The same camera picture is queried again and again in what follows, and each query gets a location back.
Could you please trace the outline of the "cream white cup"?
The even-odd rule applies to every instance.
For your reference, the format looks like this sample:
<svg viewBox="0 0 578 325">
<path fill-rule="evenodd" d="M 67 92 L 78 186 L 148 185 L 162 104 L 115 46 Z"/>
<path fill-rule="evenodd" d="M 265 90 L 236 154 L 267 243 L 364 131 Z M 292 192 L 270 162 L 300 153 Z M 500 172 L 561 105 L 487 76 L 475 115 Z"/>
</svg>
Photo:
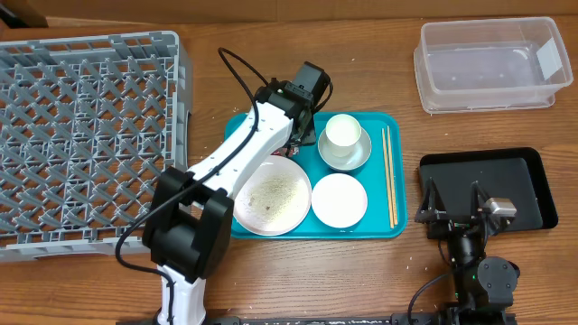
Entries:
<svg viewBox="0 0 578 325">
<path fill-rule="evenodd" d="M 337 157 L 344 157 L 353 152 L 361 136 L 361 126 L 353 116 L 338 114 L 327 122 L 325 134 L 330 152 Z"/>
</svg>

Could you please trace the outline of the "pink bowl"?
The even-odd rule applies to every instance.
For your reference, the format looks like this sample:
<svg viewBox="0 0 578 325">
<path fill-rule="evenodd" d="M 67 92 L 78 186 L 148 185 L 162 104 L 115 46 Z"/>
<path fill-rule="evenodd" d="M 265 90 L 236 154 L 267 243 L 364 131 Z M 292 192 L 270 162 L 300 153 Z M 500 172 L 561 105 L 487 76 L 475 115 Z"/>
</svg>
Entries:
<svg viewBox="0 0 578 325">
<path fill-rule="evenodd" d="M 312 210 L 331 228 L 349 228 L 359 223 L 368 208 L 368 195 L 362 184 L 345 173 L 320 179 L 312 190 Z"/>
</svg>

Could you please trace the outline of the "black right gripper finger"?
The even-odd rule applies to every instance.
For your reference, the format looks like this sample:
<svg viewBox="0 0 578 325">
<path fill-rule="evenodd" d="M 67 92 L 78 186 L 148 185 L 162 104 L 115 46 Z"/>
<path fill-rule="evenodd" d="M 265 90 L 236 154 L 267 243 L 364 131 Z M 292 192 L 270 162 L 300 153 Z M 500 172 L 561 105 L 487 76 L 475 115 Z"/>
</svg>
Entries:
<svg viewBox="0 0 578 325">
<path fill-rule="evenodd" d="M 415 222 L 430 224 L 447 219 L 447 209 L 432 178 L 424 185 L 424 196 L 415 214 Z"/>
<path fill-rule="evenodd" d="M 481 187 L 478 181 L 471 184 L 471 216 L 478 219 L 486 219 L 488 212 L 484 206 L 489 199 L 487 192 Z"/>
</svg>

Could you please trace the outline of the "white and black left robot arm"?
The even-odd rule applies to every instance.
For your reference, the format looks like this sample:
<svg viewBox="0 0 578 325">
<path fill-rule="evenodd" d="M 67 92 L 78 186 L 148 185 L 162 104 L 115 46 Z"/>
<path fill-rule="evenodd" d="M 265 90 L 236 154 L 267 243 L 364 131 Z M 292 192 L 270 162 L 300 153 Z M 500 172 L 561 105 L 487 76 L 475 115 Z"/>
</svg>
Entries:
<svg viewBox="0 0 578 325">
<path fill-rule="evenodd" d="M 163 283 L 155 323 L 204 323 L 206 280 L 227 252 L 235 197 L 275 151 L 314 144 L 313 116 L 331 92 L 329 75 L 305 62 L 294 80 L 259 88 L 245 120 L 205 160 L 161 173 L 143 233 Z"/>
</svg>

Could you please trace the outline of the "grey bowl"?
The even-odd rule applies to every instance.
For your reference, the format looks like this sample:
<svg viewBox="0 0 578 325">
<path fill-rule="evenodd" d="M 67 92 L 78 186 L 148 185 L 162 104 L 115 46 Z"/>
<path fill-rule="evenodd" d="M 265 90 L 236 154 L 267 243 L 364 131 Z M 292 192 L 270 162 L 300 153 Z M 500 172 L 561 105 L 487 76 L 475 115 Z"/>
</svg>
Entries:
<svg viewBox="0 0 578 325">
<path fill-rule="evenodd" d="M 372 150 L 371 140 L 365 129 L 361 129 L 360 139 L 354 144 L 353 151 L 347 156 L 337 157 L 331 152 L 330 141 L 325 131 L 322 131 L 317 147 L 324 162 L 339 172 L 350 172 L 363 166 L 369 159 Z"/>
</svg>

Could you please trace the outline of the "wooden chopstick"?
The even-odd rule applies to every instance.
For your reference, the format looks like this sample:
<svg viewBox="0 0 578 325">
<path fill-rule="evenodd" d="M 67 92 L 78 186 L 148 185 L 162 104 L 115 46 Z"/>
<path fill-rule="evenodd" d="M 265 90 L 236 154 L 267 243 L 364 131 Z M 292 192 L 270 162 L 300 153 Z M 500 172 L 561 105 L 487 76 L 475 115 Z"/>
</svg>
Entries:
<svg viewBox="0 0 578 325">
<path fill-rule="evenodd" d="M 395 222 L 393 216 L 393 206 L 392 206 L 392 196 L 391 196 L 391 185 L 389 180 L 389 163 L 387 158 L 387 140 L 385 135 L 385 129 L 381 129 L 382 138 L 382 148 L 383 148 L 383 159 L 385 164 L 385 178 L 386 178 L 386 188 L 387 188 L 387 206 L 388 206 L 388 218 L 390 229 L 394 229 Z"/>
<path fill-rule="evenodd" d="M 390 126 L 387 126 L 387 160 L 388 160 L 388 172 L 389 172 L 389 186 L 390 186 L 390 199 L 391 199 L 391 219 L 393 221 L 393 227 L 398 225 L 398 211 L 397 211 L 397 199 L 396 199 L 396 180 L 394 174 L 394 162 L 393 162 L 393 145 Z"/>
</svg>

